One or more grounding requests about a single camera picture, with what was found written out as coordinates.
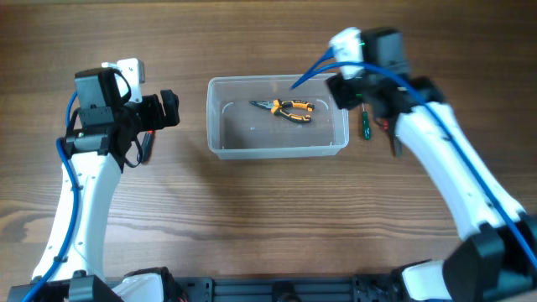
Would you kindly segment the black red screwdriver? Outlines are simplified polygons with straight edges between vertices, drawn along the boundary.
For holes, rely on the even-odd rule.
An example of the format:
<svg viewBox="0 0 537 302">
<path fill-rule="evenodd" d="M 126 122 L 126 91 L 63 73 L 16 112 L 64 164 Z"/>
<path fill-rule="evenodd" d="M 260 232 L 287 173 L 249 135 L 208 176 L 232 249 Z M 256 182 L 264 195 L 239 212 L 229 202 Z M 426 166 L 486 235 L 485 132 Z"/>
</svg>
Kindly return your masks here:
<svg viewBox="0 0 537 302">
<path fill-rule="evenodd" d="M 142 150 L 143 154 L 141 156 L 141 163 L 146 164 L 148 161 L 150 161 L 153 146 L 154 146 L 154 140 L 155 140 L 155 131 L 147 131 L 144 134 L 143 141 L 142 141 Z"/>
</svg>

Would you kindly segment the red handled snips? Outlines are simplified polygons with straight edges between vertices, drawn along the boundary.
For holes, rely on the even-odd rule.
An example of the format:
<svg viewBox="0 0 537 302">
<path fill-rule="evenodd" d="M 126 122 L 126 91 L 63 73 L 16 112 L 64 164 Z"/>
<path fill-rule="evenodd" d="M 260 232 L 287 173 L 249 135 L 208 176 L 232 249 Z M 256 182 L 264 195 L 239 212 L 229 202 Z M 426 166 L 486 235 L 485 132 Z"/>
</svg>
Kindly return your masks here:
<svg viewBox="0 0 537 302">
<path fill-rule="evenodd" d="M 390 125 L 389 120 L 380 119 L 378 125 L 388 137 L 393 156 L 399 158 L 402 155 L 402 144 L 394 134 L 394 128 Z"/>
</svg>

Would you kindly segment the green handled screwdriver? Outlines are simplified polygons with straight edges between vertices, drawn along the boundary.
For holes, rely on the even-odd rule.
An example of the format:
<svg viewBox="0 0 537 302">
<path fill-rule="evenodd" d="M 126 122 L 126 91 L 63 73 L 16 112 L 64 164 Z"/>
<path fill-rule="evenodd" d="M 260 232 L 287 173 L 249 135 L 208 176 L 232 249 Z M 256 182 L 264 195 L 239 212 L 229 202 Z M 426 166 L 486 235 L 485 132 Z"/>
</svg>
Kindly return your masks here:
<svg viewBox="0 0 537 302">
<path fill-rule="evenodd" d="M 371 139 L 371 128 L 368 119 L 368 111 L 366 110 L 365 104 L 362 104 L 362 136 L 363 139 L 368 141 Z"/>
</svg>

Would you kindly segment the orange black pliers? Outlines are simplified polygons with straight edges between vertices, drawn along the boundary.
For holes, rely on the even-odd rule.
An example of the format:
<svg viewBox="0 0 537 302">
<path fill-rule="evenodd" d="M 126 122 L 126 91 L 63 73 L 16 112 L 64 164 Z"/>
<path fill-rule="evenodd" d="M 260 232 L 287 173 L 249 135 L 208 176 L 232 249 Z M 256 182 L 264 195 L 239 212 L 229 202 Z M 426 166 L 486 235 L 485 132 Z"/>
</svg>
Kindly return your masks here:
<svg viewBox="0 0 537 302">
<path fill-rule="evenodd" d="M 280 100 L 272 101 L 249 101 L 249 104 L 267 110 L 276 117 L 282 117 L 290 122 L 298 124 L 307 124 L 312 122 L 310 113 L 315 110 L 315 105 L 311 102 L 301 100 Z M 296 114 L 294 109 L 300 109 L 306 112 L 305 115 Z"/>
</svg>

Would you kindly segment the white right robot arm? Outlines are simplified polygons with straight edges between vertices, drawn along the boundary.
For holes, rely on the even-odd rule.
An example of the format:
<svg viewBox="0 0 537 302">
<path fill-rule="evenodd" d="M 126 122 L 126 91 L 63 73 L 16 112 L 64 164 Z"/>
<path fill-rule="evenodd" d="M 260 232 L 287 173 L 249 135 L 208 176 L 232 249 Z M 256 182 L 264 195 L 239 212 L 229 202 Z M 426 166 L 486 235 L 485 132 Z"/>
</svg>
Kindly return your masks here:
<svg viewBox="0 0 537 302">
<path fill-rule="evenodd" d="M 421 162 L 444 198 L 461 245 L 446 259 L 398 272 L 406 300 L 496 301 L 536 287 L 536 220 L 496 181 L 428 77 L 413 77 L 402 34 L 348 28 L 329 52 L 339 68 L 327 84 L 339 107 L 367 103 L 388 135 Z"/>
</svg>

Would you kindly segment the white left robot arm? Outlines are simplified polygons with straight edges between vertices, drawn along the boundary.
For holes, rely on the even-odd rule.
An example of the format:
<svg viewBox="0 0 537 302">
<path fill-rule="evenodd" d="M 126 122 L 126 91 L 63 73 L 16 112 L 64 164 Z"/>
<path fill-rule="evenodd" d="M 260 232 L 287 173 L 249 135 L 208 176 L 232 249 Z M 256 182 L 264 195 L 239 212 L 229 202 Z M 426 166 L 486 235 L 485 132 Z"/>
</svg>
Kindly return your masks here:
<svg viewBox="0 0 537 302">
<path fill-rule="evenodd" d="M 60 281 L 83 271 L 104 276 L 103 247 L 114 191 L 125 168 L 146 160 L 149 139 L 140 133 L 173 127 L 180 121 L 179 98 L 171 90 L 143 95 L 144 65 L 131 58 L 75 75 L 65 135 L 60 200 L 46 249 L 33 279 Z"/>
</svg>

